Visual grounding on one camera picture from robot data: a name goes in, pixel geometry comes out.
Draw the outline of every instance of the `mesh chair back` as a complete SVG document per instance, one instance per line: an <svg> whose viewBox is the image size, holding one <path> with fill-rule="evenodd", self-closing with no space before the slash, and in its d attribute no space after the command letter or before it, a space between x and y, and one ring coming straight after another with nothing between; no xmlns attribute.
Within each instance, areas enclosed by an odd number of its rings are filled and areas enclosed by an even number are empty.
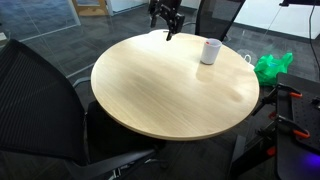
<svg viewBox="0 0 320 180"><path fill-rule="evenodd" d="M69 81L27 46L0 52L0 148L85 164L84 109Z"/></svg>
<svg viewBox="0 0 320 180"><path fill-rule="evenodd" d="M202 0L195 34L223 41L244 2L245 0Z"/></svg>

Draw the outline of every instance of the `black cable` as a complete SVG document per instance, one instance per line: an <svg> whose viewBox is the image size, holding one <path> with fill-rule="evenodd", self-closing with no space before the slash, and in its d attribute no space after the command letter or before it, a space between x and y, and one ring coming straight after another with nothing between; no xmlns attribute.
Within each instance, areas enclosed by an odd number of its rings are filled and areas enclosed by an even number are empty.
<svg viewBox="0 0 320 180"><path fill-rule="evenodd" d="M320 80L320 65L319 65L319 61L318 61L318 58L317 58L317 54L316 54L316 52L314 51L313 44L312 44L312 39L311 39L311 17L312 17L314 8L316 7L316 3L317 3L317 0L314 0L313 7L312 7L312 11L311 11L310 17L309 17L309 41L310 41L310 45L311 45L311 49L312 49L313 55L314 55L314 57L315 57L315 59L316 59L317 65L318 65L318 69L319 69L319 80Z"/></svg>

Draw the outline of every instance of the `white cup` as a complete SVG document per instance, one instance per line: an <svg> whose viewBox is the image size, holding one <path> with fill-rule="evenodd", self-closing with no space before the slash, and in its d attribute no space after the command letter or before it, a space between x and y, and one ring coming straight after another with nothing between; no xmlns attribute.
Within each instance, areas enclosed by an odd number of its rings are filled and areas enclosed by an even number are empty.
<svg viewBox="0 0 320 180"><path fill-rule="evenodd" d="M204 64L213 64L218 56L222 43L218 39L207 39L204 42L201 62Z"/></svg>

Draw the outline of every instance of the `blue light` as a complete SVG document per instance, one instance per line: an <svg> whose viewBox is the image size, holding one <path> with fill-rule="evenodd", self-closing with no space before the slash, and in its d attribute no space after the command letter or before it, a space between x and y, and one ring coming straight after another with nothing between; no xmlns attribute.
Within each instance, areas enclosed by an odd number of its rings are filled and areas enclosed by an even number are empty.
<svg viewBox="0 0 320 180"><path fill-rule="evenodd" d="M320 155L314 153L306 154L305 163L309 168L320 168Z"/></svg>

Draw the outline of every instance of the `chair armrest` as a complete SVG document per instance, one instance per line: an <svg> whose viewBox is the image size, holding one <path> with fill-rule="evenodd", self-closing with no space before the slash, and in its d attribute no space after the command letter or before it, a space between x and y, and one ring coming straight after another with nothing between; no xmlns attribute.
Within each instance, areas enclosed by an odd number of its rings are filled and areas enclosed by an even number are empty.
<svg viewBox="0 0 320 180"><path fill-rule="evenodd" d="M195 22L186 22L182 25L182 27L187 26L187 25L191 25L191 24L196 24Z"/></svg>
<svg viewBox="0 0 320 180"><path fill-rule="evenodd" d="M155 155L155 150L149 149L115 156L94 164L89 164L87 166L79 166L73 161L69 160L65 160L65 165L73 178L79 180L91 179L104 173L110 172L123 165L137 161L141 158L146 160L150 159L153 155Z"/></svg>
<svg viewBox="0 0 320 180"><path fill-rule="evenodd" d="M82 77L76 80L76 82L72 85L73 88L76 88L79 84L83 83L83 82L87 82L87 81L91 81L91 77Z"/></svg>

